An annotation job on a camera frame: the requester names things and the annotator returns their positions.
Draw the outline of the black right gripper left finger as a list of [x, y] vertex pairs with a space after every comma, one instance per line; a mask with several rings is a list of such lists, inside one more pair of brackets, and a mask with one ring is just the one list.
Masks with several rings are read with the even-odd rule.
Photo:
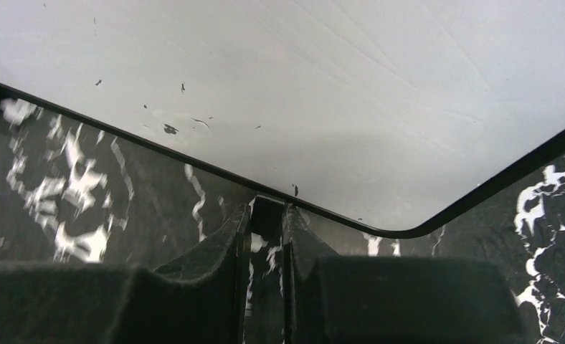
[[0, 343], [240, 343], [250, 208], [171, 261], [0, 262]]

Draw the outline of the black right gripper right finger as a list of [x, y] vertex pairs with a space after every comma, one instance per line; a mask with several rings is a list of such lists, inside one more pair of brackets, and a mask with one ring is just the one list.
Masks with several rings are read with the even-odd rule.
[[500, 270], [450, 258], [342, 255], [282, 215], [288, 343], [523, 343]]

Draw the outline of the black framed whiteboard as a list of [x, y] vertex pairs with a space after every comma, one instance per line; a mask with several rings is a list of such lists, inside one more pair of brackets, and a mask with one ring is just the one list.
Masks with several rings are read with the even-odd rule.
[[407, 233], [565, 130], [565, 1], [0, 1], [0, 84]]

